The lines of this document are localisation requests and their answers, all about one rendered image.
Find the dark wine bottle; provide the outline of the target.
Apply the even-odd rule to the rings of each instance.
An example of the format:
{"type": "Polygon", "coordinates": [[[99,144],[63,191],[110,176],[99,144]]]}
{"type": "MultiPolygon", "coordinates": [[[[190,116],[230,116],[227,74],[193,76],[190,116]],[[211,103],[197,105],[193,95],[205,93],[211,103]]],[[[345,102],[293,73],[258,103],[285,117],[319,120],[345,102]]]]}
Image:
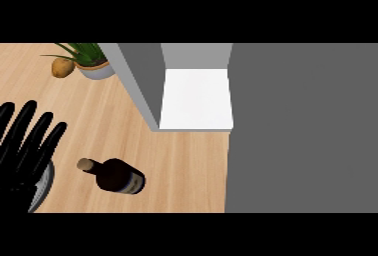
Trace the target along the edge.
{"type": "Polygon", "coordinates": [[[76,167],[96,176],[97,186],[104,191],[134,195],[144,188],[144,174],[118,158],[107,159],[103,163],[81,158],[76,167]]]}

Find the green potted plant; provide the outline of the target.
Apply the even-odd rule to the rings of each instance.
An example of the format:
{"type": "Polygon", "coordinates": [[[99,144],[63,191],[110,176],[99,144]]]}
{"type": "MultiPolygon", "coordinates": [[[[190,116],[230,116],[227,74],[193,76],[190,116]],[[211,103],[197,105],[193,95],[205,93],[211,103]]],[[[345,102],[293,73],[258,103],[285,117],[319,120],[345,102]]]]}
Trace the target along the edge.
{"type": "Polygon", "coordinates": [[[115,71],[97,43],[57,43],[57,46],[70,56],[48,55],[54,59],[63,58],[73,62],[75,68],[85,78],[103,80],[109,78],[115,71]]]}

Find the grey open cabinet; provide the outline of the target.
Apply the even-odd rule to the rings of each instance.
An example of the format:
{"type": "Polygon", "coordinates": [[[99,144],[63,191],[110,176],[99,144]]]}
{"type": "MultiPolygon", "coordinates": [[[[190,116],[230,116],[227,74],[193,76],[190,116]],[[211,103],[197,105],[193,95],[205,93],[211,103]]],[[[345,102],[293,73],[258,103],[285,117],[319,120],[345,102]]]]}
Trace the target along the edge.
{"type": "Polygon", "coordinates": [[[231,45],[103,43],[115,74],[153,132],[228,132],[231,45]]]}

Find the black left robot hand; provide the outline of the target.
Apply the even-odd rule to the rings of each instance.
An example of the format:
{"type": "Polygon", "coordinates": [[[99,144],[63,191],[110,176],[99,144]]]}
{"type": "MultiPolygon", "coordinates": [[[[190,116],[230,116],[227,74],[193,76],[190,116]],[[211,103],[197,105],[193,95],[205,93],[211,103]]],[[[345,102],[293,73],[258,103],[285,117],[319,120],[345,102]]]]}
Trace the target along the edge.
{"type": "Polygon", "coordinates": [[[45,135],[53,113],[44,112],[26,132],[35,110],[36,102],[29,100],[11,120],[14,103],[0,105],[0,213],[4,214],[23,214],[29,210],[36,183],[67,127],[59,122],[45,135]]]}

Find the brown potato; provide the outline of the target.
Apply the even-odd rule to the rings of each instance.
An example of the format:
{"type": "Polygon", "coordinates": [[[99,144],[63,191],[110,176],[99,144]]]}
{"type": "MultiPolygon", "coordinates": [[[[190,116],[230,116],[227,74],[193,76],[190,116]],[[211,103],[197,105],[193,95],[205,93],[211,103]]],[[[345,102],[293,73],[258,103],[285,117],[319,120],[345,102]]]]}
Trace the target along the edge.
{"type": "Polygon", "coordinates": [[[56,58],[51,63],[51,75],[56,78],[65,78],[73,71],[73,62],[63,58],[56,58]]]}

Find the grey cabinet door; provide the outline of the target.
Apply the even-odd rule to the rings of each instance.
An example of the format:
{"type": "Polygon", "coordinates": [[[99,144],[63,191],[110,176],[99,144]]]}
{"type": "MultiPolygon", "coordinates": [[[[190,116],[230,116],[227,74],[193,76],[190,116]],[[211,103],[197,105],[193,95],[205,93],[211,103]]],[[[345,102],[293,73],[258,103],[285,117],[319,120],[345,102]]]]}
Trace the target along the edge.
{"type": "Polygon", "coordinates": [[[378,44],[237,44],[230,212],[378,212],[378,44]]]}

